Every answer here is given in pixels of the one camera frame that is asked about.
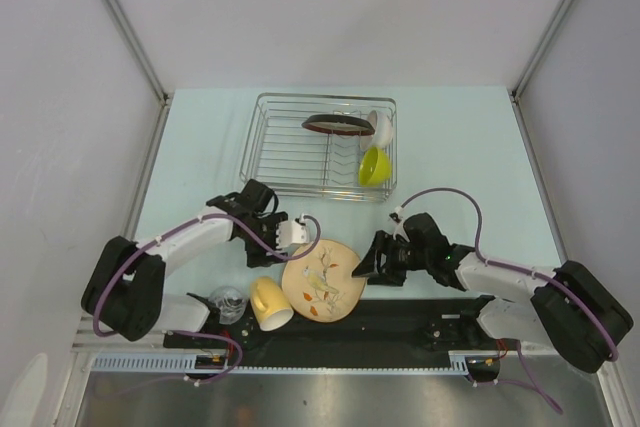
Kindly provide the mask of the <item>yellow mug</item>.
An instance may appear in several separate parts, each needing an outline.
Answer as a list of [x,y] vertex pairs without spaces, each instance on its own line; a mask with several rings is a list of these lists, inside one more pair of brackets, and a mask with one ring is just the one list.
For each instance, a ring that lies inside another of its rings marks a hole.
[[279,284],[271,277],[259,277],[250,285],[250,303],[262,331],[270,332],[286,325],[294,310]]

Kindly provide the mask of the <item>beige bird pattern plate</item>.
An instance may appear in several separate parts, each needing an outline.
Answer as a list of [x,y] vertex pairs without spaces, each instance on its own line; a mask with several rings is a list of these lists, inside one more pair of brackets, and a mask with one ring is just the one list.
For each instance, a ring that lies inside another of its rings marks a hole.
[[352,276],[359,263],[350,247],[324,239],[304,258],[286,264],[281,288],[295,313],[314,322],[337,322],[354,310],[364,292],[366,280]]

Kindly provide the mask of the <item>lime green bowl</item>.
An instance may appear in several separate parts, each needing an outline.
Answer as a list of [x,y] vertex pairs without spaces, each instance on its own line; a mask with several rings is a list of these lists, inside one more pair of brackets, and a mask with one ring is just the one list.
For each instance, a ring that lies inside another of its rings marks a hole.
[[361,186],[378,186],[392,176],[391,161],[386,152],[379,147],[366,151],[358,171],[358,182]]

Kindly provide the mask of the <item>chrome wire dish rack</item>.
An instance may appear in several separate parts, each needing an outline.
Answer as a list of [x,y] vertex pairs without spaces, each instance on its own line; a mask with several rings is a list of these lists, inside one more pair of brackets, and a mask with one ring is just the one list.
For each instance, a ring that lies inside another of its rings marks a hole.
[[256,179],[280,196],[383,202],[394,191],[397,175],[377,186],[362,186],[363,142],[356,136],[312,132],[303,122],[316,114],[365,120],[372,111],[395,122],[396,110],[388,97],[262,93],[249,124],[240,178]]

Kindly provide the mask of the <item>white bowl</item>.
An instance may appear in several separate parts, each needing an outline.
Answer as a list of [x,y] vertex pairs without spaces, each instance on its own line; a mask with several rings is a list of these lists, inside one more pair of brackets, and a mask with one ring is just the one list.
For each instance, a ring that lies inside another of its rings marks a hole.
[[387,148],[394,136],[394,127],[388,115],[378,110],[372,110],[366,120],[374,128],[374,133],[368,136],[361,136],[359,141],[360,150],[365,152],[370,148]]

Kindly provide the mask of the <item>red rimmed beige plate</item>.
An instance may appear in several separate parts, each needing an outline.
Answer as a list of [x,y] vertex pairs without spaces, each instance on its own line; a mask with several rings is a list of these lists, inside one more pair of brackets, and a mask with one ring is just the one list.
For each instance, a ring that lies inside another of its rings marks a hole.
[[367,120],[349,115],[315,114],[302,122],[307,130],[342,136],[371,136],[375,128]]

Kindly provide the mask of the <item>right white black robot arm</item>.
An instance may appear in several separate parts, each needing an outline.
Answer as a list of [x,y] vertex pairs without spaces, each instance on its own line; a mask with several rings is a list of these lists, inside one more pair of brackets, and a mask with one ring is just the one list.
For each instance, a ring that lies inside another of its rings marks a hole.
[[392,233],[377,231],[352,275],[370,285],[400,287],[410,271],[425,271],[444,287],[479,293],[461,323],[462,338],[473,348],[494,339],[536,343],[595,373],[634,325],[583,264],[567,261],[550,271],[486,264],[475,248],[449,242],[427,213],[399,222]]

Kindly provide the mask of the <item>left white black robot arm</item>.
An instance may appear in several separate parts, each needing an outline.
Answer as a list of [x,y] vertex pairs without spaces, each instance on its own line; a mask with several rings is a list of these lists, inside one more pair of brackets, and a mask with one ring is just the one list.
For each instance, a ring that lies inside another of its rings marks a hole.
[[281,239],[289,215],[274,190],[251,179],[239,192],[218,195],[195,217],[146,240],[123,236],[104,246],[81,299],[94,333],[135,342],[152,330],[186,332],[197,345],[214,344],[221,323],[214,306],[195,294],[169,294],[165,281],[199,255],[239,239],[250,268],[268,267],[289,246]]

